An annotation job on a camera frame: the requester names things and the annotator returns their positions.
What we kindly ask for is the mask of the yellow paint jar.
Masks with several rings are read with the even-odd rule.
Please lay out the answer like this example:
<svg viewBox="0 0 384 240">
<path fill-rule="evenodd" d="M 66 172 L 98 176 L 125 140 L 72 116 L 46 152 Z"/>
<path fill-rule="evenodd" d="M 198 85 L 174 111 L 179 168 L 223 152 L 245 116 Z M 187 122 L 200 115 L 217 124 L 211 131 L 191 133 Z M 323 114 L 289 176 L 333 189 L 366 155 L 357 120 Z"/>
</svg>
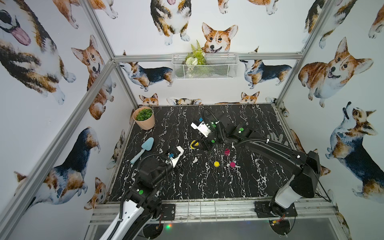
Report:
<svg viewBox="0 0 384 240">
<path fill-rule="evenodd" d="M 193 140 L 192 142 L 191 142 L 191 144 L 190 144 L 190 148 L 192 149 L 192 150 L 195 150 L 195 149 L 197 149 L 199 147 L 199 142 L 197 141 L 197 140 Z"/>
</svg>

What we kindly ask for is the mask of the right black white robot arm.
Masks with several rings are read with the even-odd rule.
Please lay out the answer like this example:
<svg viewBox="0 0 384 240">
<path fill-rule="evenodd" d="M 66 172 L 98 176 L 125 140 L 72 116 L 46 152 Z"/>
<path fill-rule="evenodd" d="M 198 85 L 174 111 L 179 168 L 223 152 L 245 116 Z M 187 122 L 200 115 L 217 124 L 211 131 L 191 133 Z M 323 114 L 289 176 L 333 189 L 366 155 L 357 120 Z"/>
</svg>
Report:
<svg viewBox="0 0 384 240">
<path fill-rule="evenodd" d="M 271 138 L 258 135 L 245 125 L 225 126 L 218 120 L 209 122 L 199 119 L 193 121 L 191 126 L 202 134 L 192 144 L 193 148 L 208 151 L 215 144 L 244 147 L 280 164 L 292 174 L 291 179 L 275 193 L 270 202 L 271 209 L 279 208 L 284 211 L 301 198 L 315 197 L 322 172 L 316 152 L 293 150 Z"/>
</svg>

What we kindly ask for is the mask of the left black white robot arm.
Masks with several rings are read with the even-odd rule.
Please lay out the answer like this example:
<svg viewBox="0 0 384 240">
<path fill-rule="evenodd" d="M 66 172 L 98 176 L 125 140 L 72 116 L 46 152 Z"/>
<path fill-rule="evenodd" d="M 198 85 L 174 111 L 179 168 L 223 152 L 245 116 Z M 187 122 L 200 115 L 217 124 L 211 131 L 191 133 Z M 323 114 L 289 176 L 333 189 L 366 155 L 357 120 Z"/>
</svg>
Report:
<svg viewBox="0 0 384 240">
<path fill-rule="evenodd" d="M 184 157 L 180 146 L 164 154 L 152 153 L 142 157 L 138 164 L 138 177 L 124 192 L 118 215 L 101 236 L 102 240 L 133 240 L 151 221 L 173 221 L 175 204 L 163 204 L 156 196 L 159 186 L 169 181 L 171 174 L 180 174 L 195 156 Z"/>
</svg>

